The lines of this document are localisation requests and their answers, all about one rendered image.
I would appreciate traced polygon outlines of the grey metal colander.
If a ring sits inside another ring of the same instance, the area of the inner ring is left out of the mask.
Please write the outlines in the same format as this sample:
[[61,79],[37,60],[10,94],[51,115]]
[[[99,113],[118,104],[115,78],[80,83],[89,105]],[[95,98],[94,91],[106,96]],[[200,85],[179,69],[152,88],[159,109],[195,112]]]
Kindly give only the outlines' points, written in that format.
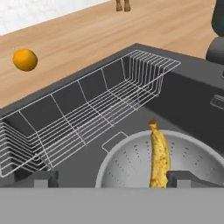
[[[224,186],[224,157],[201,141],[177,131],[163,132],[171,153],[171,171],[189,171],[197,178]],[[151,133],[126,136],[104,158],[97,187],[142,187],[150,183]]]

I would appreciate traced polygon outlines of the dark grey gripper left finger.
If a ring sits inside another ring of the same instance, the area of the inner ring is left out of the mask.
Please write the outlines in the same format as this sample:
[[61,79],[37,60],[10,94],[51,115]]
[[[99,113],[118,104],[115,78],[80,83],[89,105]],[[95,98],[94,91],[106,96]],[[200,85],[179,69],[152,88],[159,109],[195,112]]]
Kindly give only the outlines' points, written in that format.
[[58,171],[36,171],[28,178],[18,181],[15,187],[51,188],[59,186]]

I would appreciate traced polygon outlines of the yellow spotted banana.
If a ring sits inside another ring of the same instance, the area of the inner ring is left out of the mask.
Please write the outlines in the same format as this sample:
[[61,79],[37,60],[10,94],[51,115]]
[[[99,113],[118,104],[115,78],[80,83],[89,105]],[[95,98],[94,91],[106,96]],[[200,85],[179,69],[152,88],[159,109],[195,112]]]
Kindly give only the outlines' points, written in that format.
[[170,170],[170,150],[164,134],[158,129],[155,119],[149,121],[151,129],[150,188],[166,188],[167,172]]

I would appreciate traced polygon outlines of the brown wooden object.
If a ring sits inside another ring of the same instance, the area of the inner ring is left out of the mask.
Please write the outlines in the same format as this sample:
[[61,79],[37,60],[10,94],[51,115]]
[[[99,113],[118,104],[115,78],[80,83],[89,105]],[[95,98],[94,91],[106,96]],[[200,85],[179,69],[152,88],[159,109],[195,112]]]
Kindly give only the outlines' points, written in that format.
[[115,9],[117,11],[131,11],[130,0],[115,0]]

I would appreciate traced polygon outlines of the dark grey sink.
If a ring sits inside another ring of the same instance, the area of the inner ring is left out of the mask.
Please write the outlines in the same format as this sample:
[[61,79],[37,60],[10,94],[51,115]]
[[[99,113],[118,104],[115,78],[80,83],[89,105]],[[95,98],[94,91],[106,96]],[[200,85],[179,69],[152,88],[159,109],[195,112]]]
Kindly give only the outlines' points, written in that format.
[[[0,118],[134,50],[172,58],[178,60],[180,65],[164,75],[158,97],[55,168],[41,170],[58,171],[58,187],[97,187],[95,183],[98,171],[110,150],[126,136],[146,130],[151,133],[149,121],[152,119],[156,120],[162,133],[171,130],[186,134],[208,145],[224,158],[224,66],[147,45],[135,44],[127,47],[22,100],[0,108]],[[6,178],[0,177],[0,187],[15,187],[14,184],[33,173],[17,170]]]

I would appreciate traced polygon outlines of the orange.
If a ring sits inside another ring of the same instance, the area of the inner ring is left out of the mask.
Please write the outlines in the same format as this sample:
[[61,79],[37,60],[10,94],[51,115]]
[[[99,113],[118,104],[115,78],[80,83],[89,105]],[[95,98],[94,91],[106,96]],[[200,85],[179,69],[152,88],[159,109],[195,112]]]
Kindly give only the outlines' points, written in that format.
[[30,72],[37,66],[38,57],[29,49],[18,49],[14,52],[12,61],[19,70]]

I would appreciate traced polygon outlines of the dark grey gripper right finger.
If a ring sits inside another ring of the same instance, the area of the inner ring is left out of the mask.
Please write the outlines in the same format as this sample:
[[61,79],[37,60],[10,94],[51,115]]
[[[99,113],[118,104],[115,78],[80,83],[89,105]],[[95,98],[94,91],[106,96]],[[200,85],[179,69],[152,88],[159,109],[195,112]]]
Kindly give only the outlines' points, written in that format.
[[190,171],[168,171],[166,177],[168,188],[224,188],[224,185],[217,185],[197,178]]

